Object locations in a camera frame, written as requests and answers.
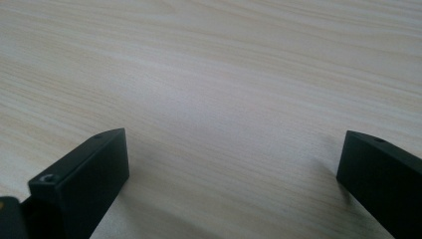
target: black clamp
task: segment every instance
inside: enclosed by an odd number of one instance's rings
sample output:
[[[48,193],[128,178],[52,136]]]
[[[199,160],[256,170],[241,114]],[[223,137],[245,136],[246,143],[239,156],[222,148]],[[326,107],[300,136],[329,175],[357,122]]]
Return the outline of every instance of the black clamp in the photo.
[[[422,238],[422,159],[348,131],[337,180],[395,238]]]
[[[31,179],[23,203],[0,197],[0,238],[90,238],[128,177],[124,128],[97,134]]]

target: light wood grain surface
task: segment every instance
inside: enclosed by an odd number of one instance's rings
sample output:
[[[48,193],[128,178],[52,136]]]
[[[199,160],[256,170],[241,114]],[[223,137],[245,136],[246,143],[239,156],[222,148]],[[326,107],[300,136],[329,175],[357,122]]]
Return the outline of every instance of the light wood grain surface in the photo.
[[[391,238],[347,129],[422,156],[422,2],[0,1],[0,194],[125,127],[92,238]]]

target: wooden table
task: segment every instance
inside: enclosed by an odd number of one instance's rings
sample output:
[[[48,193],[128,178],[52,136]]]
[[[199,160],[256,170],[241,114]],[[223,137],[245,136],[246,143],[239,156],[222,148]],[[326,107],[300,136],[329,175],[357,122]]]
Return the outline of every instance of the wooden table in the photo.
[[[125,127],[92,238],[391,238],[335,180],[348,129],[422,156],[422,3],[0,1],[0,194]]]

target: black plastic part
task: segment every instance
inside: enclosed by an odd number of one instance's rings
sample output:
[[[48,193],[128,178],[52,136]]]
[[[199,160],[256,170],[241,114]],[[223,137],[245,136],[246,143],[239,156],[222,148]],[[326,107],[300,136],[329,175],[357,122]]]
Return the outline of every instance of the black plastic part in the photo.
[[[124,129],[97,134],[31,179],[20,207],[0,198],[13,206],[0,211],[0,238],[88,239],[128,177]]]
[[[422,238],[422,159],[348,131],[337,180],[395,238]]]
[[[0,197],[0,238],[29,239],[18,199]]]

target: screw hole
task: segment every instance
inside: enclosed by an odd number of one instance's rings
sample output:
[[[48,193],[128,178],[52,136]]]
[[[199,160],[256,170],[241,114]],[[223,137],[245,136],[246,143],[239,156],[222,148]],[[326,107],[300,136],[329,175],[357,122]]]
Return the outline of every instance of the screw hole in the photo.
[[[40,181],[42,181],[42,182],[53,182],[54,180],[56,180],[56,178],[57,177],[54,174],[47,174],[47,175],[40,177]]]
[[[384,140],[384,139],[381,139],[381,138],[379,138],[379,137],[376,137],[374,140],[375,140],[375,141],[377,141],[377,142],[385,142],[385,140]]]

